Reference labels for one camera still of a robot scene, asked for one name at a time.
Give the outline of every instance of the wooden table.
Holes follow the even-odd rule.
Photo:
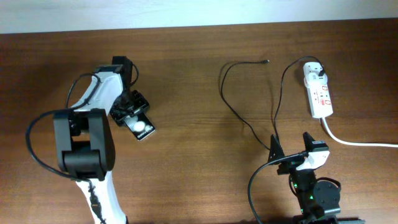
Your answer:
[[[236,60],[225,96],[269,145],[271,116],[284,68],[304,55],[325,65],[334,134],[359,142],[397,142],[398,19],[299,22],[170,29],[98,30],[0,35],[1,223],[92,223],[74,182],[38,166],[24,133],[40,113],[62,108],[81,73],[127,55],[140,70],[135,89],[151,104],[155,134],[138,142],[110,119],[116,145],[114,186],[131,223],[238,223],[253,220],[247,184],[268,151],[222,102],[222,66]],[[309,112],[303,63],[286,74],[278,130],[286,154],[304,150],[302,133],[325,140],[327,163],[317,170],[343,185],[340,217],[369,223],[398,219],[398,150],[345,146],[325,134]],[[81,82],[73,101],[83,94]],[[53,126],[32,134],[39,157],[57,167]],[[264,220],[300,213],[287,176],[263,170],[252,196]]]

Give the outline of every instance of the power cord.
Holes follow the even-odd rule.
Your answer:
[[[379,147],[398,147],[398,144],[384,144],[384,143],[358,143],[358,142],[346,142],[336,138],[336,136],[330,131],[328,123],[326,122],[326,118],[321,118],[323,127],[326,129],[326,132],[329,136],[334,139],[336,142],[346,144],[349,146],[379,146]]]
[[[274,161],[268,162],[268,163],[260,166],[256,171],[254,171],[253,175],[250,178],[249,185],[248,185],[248,198],[249,198],[249,204],[250,204],[250,207],[251,207],[251,211],[253,212],[254,217],[256,218],[256,220],[257,220],[257,222],[259,224],[262,224],[261,218],[257,214],[256,209],[254,209],[254,205],[253,205],[253,202],[252,202],[252,199],[251,199],[251,185],[252,185],[253,180],[254,180],[255,176],[257,175],[257,173],[260,172],[266,166],[277,164],[277,163],[280,163],[280,162],[283,162],[283,161],[287,161],[287,160],[293,159],[295,157],[305,157],[305,156],[308,156],[308,153],[305,152],[305,151],[297,153],[297,154],[293,154],[293,155],[290,155],[290,156],[285,156],[283,158],[276,159]]]
[[[74,180],[74,181],[83,181],[83,182],[87,182],[87,183],[88,183],[88,185],[89,185],[88,191],[89,191],[89,193],[90,193],[91,209],[93,209],[93,212],[97,215],[98,219],[101,221],[101,224],[106,224],[106,223],[105,223],[105,219],[102,218],[102,215],[101,215],[101,204],[100,204],[100,202],[98,201],[98,197],[94,194],[94,189],[95,189],[95,187],[93,186],[93,183],[91,182],[91,180],[90,180],[90,179],[82,179],[82,178],[74,177],[74,176],[71,176],[71,175],[69,175],[69,174],[63,173],[63,172],[61,172],[61,171],[59,171],[59,170],[57,170],[57,169],[54,169],[53,167],[50,167],[49,165],[47,165],[45,162],[41,161],[41,160],[36,156],[36,154],[35,154],[35,152],[33,151],[33,148],[32,148],[32,143],[31,143],[31,141],[30,141],[30,133],[31,133],[31,131],[32,131],[32,128],[33,128],[34,125],[35,125],[39,120],[41,120],[42,118],[44,118],[44,117],[46,117],[46,116],[48,116],[48,115],[51,115],[51,114],[55,114],[55,113],[72,112],[72,111],[77,110],[77,109],[79,109],[79,108],[82,108],[82,107],[84,107],[85,105],[88,104],[88,102],[91,100],[91,98],[93,97],[95,91],[98,89],[98,87],[100,86],[100,83],[101,83],[100,78],[99,78],[97,75],[93,74],[93,73],[85,73],[85,74],[82,74],[82,75],[79,76],[78,79],[76,79],[76,80],[73,82],[73,85],[72,85],[72,87],[71,87],[71,89],[70,89],[70,91],[69,91],[69,94],[68,94],[68,99],[67,99],[66,106],[68,106],[68,101],[69,101],[70,93],[72,92],[73,88],[75,87],[77,81],[78,81],[80,78],[85,77],[85,76],[88,76],[88,75],[89,75],[89,76],[92,76],[92,77],[96,77],[96,78],[97,78],[97,83],[96,83],[95,87],[93,88],[93,90],[91,91],[91,93],[89,94],[89,96],[84,100],[84,102],[83,102],[82,104],[78,105],[78,106],[74,106],[74,107],[71,107],[71,108],[65,108],[65,109],[61,109],[61,110],[52,110],[52,111],[48,111],[48,112],[42,113],[39,117],[35,118],[35,119],[30,123],[30,125],[28,126],[28,128],[27,128],[27,130],[26,130],[26,134],[25,134],[25,140],[26,140],[27,150],[29,151],[29,153],[30,153],[30,155],[32,156],[33,160],[36,161],[36,162],[37,162],[40,166],[42,166],[44,169],[46,169],[46,170],[48,170],[48,171],[50,171],[50,172],[52,172],[52,173],[54,173],[54,174],[57,174],[57,175],[59,175],[59,176],[61,176],[61,177],[68,178],[68,179],[70,179],[70,180]]]
[[[294,194],[294,196],[297,197],[296,191],[295,191],[295,190],[293,189],[293,187],[292,187],[292,183],[293,183],[293,181],[292,181],[292,176],[289,175],[289,187],[290,187],[290,190],[292,191],[292,193]]]
[[[288,66],[285,68],[285,70],[284,70],[284,72],[283,72],[283,74],[282,74],[282,79],[281,79],[281,81],[280,81],[279,102],[278,102],[278,107],[277,107],[277,109],[276,109],[275,116],[274,116],[274,122],[273,122],[274,130],[275,130],[275,135],[276,135],[276,138],[277,138],[278,141],[279,141],[279,135],[278,135],[278,130],[277,130],[277,128],[276,128],[276,118],[277,118],[278,113],[279,113],[280,104],[282,103],[282,91],[283,91],[283,87],[284,87],[284,78],[285,78],[286,71],[287,71],[292,65],[294,65],[295,63],[297,63],[297,62],[299,62],[299,61],[301,61],[301,60],[303,60],[303,59],[307,59],[307,58],[313,58],[313,59],[315,59],[315,60],[321,65],[321,67],[322,67],[322,73],[325,73],[325,69],[323,68],[323,65],[322,65],[321,61],[319,61],[319,59],[317,59],[317,58],[314,57],[314,56],[304,56],[304,57],[302,57],[302,58],[299,58],[299,59],[297,59],[296,61],[292,62],[290,65],[288,65]]]
[[[234,67],[235,65],[242,65],[242,64],[267,64],[269,62],[269,60],[262,60],[259,62],[236,62],[232,65],[230,65],[228,67],[228,69],[226,70],[225,74],[224,74],[224,78],[223,81],[221,82],[221,88],[220,88],[220,95],[221,95],[221,99],[223,99],[224,103],[231,109],[231,111],[245,124],[247,124],[251,130],[251,132],[253,133],[254,137],[257,139],[257,141],[262,144],[266,149],[270,150],[268,146],[266,146],[257,136],[256,132],[254,131],[253,127],[246,121],[244,120],[239,114],[238,112],[236,112],[231,105],[229,105],[229,103],[225,100],[224,97],[224,92],[223,92],[223,88],[224,88],[224,82],[225,82],[225,78],[229,72],[229,70]]]
[[[136,70],[136,79],[130,83],[130,87],[132,87],[134,84],[136,84],[136,82],[137,82],[137,80],[138,80],[138,76],[139,76],[139,70],[138,70],[137,66],[134,65],[134,64],[133,64],[132,66],[133,66],[134,69]]]

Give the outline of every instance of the white plastic casing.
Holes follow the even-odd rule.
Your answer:
[[[101,84],[95,91],[93,97],[88,102],[88,104],[75,111],[89,111],[93,108],[99,108],[105,109],[106,115],[108,115],[113,105],[113,102],[123,91],[122,79],[120,77],[120,74],[113,72],[98,72],[96,73],[96,75],[101,79]],[[75,103],[72,107],[82,104],[93,91],[96,83],[97,78],[92,77],[89,87],[80,98],[80,100],[77,101],[77,103]]]
[[[101,80],[101,83],[91,100],[87,105],[75,110],[75,111],[89,111],[93,108],[105,109],[106,115],[108,115],[113,102],[115,99],[122,93],[123,91],[123,83],[120,77],[120,74],[113,72],[99,72],[96,75]],[[93,88],[97,84],[98,80],[96,77],[92,77],[91,83],[80,100],[75,103],[73,106],[78,106],[84,102],[85,99],[88,98],[90,93],[93,91]],[[112,224],[126,224],[126,215],[120,208],[118,198],[116,196],[116,192],[114,191],[113,180],[112,180],[112,171],[108,171],[105,175],[105,179],[103,181],[99,181],[98,179],[90,179],[93,183],[94,194],[98,197],[99,202],[101,203],[101,214],[102,217],[106,220],[106,223]],[[90,193],[88,191],[88,183],[87,182],[76,182],[77,185],[83,191],[88,205],[91,205],[90,202]],[[101,220],[94,214],[92,209],[90,208],[91,213],[93,215],[94,221],[96,224],[100,224]]]
[[[303,69],[304,85],[307,87],[312,117],[325,118],[330,116],[333,114],[333,108],[331,107],[327,75],[318,76],[322,70],[318,62],[307,62]]]
[[[329,150],[320,152],[309,152],[303,164],[299,165],[296,170],[316,169],[324,165],[329,156]]]
[[[126,215],[121,210],[118,202],[118,197],[116,196],[116,192],[114,191],[112,171],[108,171],[106,173],[105,179],[103,181],[99,181],[98,179],[90,180],[95,187],[94,193],[98,197],[98,201],[101,203],[101,214],[102,217],[105,219],[105,222],[113,224],[126,224]],[[81,191],[86,196],[88,204],[91,205],[90,193],[88,191],[88,183],[76,182],[76,184],[81,188]],[[90,211],[93,215],[95,223],[100,224],[101,220],[98,219],[98,217],[91,210],[91,208]]]

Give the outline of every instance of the black cable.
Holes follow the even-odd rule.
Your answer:
[[[290,187],[290,190],[292,191],[292,193],[294,194],[294,196],[297,197],[297,194],[296,194],[294,188],[292,187],[292,182],[293,182],[293,181],[292,181],[292,177],[289,175],[289,187]]]
[[[279,103],[278,103],[278,107],[277,107],[276,112],[275,112],[274,122],[273,122],[274,130],[275,130],[275,134],[276,134],[276,138],[278,139],[278,141],[279,141],[279,135],[278,135],[278,130],[277,130],[277,128],[276,128],[276,117],[278,116],[278,112],[279,112],[279,108],[280,108],[280,103],[282,102],[282,90],[283,90],[283,85],[284,85],[285,73],[286,73],[286,71],[287,71],[292,65],[294,65],[295,63],[297,63],[297,62],[299,62],[299,61],[301,61],[301,60],[303,60],[303,59],[306,59],[306,58],[313,58],[313,59],[315,59],[315,60],[321,65],[322,73],[325,73],[325,69],[323,68],[323,65],[322,65],[321,61],[319,61],[319,59],[317,59],[317,58],[314,57],[314,56],[304,56],[304,57],[299,58],[299,59],[297,59],[296,61],[292,62],[288,67],[286,67],[286,69],[284,70],[284,72],[283,72],[283,74],[282,74],[282,79],[281,79],[281,81],[280,81]]]
[[[254,131],[253,127],[247,122],[245,121],[242,117],[240,117],[240,115],[232,108],[231,105],[229,105],[229,103],[225,100],[224,98],[224,93],[223,93],[223,87],[224,87],[224,81],[226,78],[226,75],[228,74],[229,70],[234,67],[235,65],[241,65],[241,64],[266,64],[268,63],[269,60],[262,60],[259,62],[236,62],[234,64],[232,64],[231,66],[229,66],[229,68],[226,70],[225,74],[224,74],[224,78],[223,81],[221,82],[221,89],[220,89],[220,94],[221,94],[221,99],[223,99],[224,103],[231,109],[231,111],[245,124],[247,124],[249,126],[249,128],[251,129],[251,132],[253,133],[254,137],[257,139],[257,141],[262,144],[266,149],[270,150],[258,137],[256,132]]]
[[[300,152],[300,153],[297,153],[297,154],[285,156],[283,158],[276,159],[274,161],[268,162],[268,163],[260,166],[256,171],[254,171],[253,175],[250,178],[249,185],[248,185],[248,198],[249,198],[249,204],[250,204],[251,210],[252,210],[252,212],[254,214],[254,217],[256,218],[256,220],[257,220],[257,222],[259,224],[262,224],[261,218],[257,214],[256,210],[254,209],[254,205],[253,205],[253,202],[252,202],[252,199],[251,199],[251,184],[252,184],[255,176],[257,175],[257,173],[260,172],[260,170],[262,170],[266,166],[273,165],[273,164],[276,164],[276,163],[279,163],[279,162],[282,162],[282,161],[287,161],[287,160],[295,158],[295,157],[304,157],[304,156],[307,156],[307,155],[308,155],[308,153],[304,151],[304,152]]]
[[[88,97],[84,100],[84,102],[83,102],[82,104],[80,104],[80,105],[78,105],[78,106],[74,106],[74,107],[72,107],[72,108],[66,108],[66,109],[60,109],[60,110],[52,110],[52,111],[48,111],[48,112],[42,113],[39,117],[35,118],[35,119],[30,123],[30,125],[28,126],[28,128],[27,128],[27,130],[26,130],[26,134],[25,134],[25,140],[26,140],[27,150],[29,151],[29,153],[30,153],[30,155],[32,156],[33,160],[36,161],[36,162],[37,162],[40,166],[42,166],[44,169],[46,169],[46,170],[48,170],[48,171],[50,171],[50,172],[52,172],[52,173],[54,173],[54,174],[57,174],[57,175],[59,175],[59,176],[61,176],[61,177],[68,178],[68,179],[70,179],[70,180],[74,180],[74,181],[83,181],[83,182],[87,182],[87,183],[88,183],[88,185],[89,185],[88,191],[89,191],[89,193],[90,193],[91,208],[92,208],[93,211],[96,213],[96,215],[97,215],[97,217],[99,218],[99,220],[101,221],[101,223],[102,223],[102,224],[105,224],[105,220],[104,220],[104,219],[102,218],[102,216],[101,216],[101,204],[98,202],[98,198],[97,198],[97,196],[94,194],[94,187],[93,187],[93,183],[91,182],[91,180],[90,180],[90,179],[83,179],[83,178],[74,177],[74,176],[72,176],[72,175],[63,173],[63,172],[61,172],[61,171],[59,171],[59,170],[57,170],[57,169],[54,169],[53,167],[50,167],[49,165],[47,165],[46,163],[44,163],[43,161],[41,161],[41,160],[36,156],[36,154],[35,154],[35,152],[33,151],[33,148],[32,148],[32,143],[31,143],[31,141],[30,141],[30,133],[31,133],[31,131],[32,131],[32,128],[33,128],[34,125],[35,125],[39,120],[41,120],[42,118],[44,118],[44,117],[46,117],[46,116],[48,116],[48,115],[51,115],[51,114],[55,114],[55,113],[71,112],[71,111],[77,110],[77,109],[79,109],[79,108],[82,108],[82,107],[84,107],[85,105],[88,104],[88,102],[91,100],[91,98],[93,97],[95,91],[98,89],[98,87],[99,87],[99,85],[100,85],[100,83],[101,83],[101,80],[100,80],[100,78],[99,78],[97,75],[92,74],[92,73],[86,73],[86,74],[80,75],[80,77],[79,77],[78,79],[76,79],[76,80],[73,82],[73,85],[72,85],[71,90],[70,90],[70,92],[72,92],[74,86],[76,85],[77,81],[78,81],[81,77],[88,76],[88,75],[91,75],[91,76],[96,77],[96,78],[97,78],[97,83],[96,83],[95,87],[93,88],[93,90],[91,91],[91,93],[88,95]]]
[[[139,76],[139,70],[138,70],[137,66],[134,64],[132,66],[134,67],[134,69],[136,69],[136,79],[130,83],[130,87],[132,87],[134,84],[136,84],[136,82],[138,80],[138,76]]]
[[[70,89],[69,89],[68,96],[67,96],[67,102],[65,103],[65,108],[68,108],[68,107],[69,107],[68,104],[69,104],[70,95],[72,94],[72,91],[73,91],[73,89],[75,88],[77,82],[78,82],[81,78],[87,77],[87,76],[95,77],[97,80],[101,80],[101,79],[100,79],[97,75],[95,75],[94,73],[84,73],[84,74],[81,74],[81,75],[79,76],[79,78],[77,78],[77,79],[75,79],[75,81],[73,81],[72,86],[71,86]],[[89,96],[90,99],[91,99],[91,97],[93,96],[93,94],[95,93],[96,89],[98,88],[99,83],[101,83],[101,81],[97,82],[96,88],[95,88],[93,91],[91,91],[90,96]]]
[[[338,191],[339,192],[341,191],[341,183],[338,182],[337,180],[329,178],[329,177],[320,177],[320,178],[317,179],[317,182],[321,181],[321,180],[325,180],[325,181],[329,181],[329,182],[334,183],[337,186]]]

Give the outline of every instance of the white wall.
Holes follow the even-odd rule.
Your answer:
[[[0,0],[0,33],[398,17],[398,0]]]

